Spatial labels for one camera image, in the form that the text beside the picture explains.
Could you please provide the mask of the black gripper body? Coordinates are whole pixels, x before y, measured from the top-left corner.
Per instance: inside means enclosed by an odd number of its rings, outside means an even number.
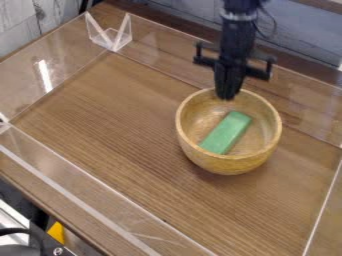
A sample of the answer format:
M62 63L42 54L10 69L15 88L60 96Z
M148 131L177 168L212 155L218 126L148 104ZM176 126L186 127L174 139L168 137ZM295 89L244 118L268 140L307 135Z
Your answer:
M193 63L210 67L213 71L214 63L220 62L225 67L225 81L228 81L226 75L231 66L244 68L244 77L268 80L275 57L255 49L255 35L253 20L222 19L218 42L196 42Z

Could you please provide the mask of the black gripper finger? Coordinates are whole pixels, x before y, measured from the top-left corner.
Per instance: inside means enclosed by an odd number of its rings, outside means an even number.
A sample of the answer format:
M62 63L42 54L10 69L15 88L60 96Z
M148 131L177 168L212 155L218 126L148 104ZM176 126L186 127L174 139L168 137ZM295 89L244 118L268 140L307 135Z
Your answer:
M228 99L232 99L239 93L244 80L244 68L241 66L231 66L228 68Z
M213 67L213 80L214 80L214 91L220 99L228 99L228 91L225 85L225 67L220 62L214 63Z

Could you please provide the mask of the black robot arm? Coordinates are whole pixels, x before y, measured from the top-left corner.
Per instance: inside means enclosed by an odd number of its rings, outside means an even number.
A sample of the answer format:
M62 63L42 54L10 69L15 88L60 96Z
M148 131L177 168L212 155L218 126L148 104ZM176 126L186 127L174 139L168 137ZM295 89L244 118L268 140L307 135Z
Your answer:
M221 33L217 44L197 41L193 63L212 68L214 93L221 100L239 94L244 78L268 81L276 58L255 48L260 33L257 12L268 0L222 0Z

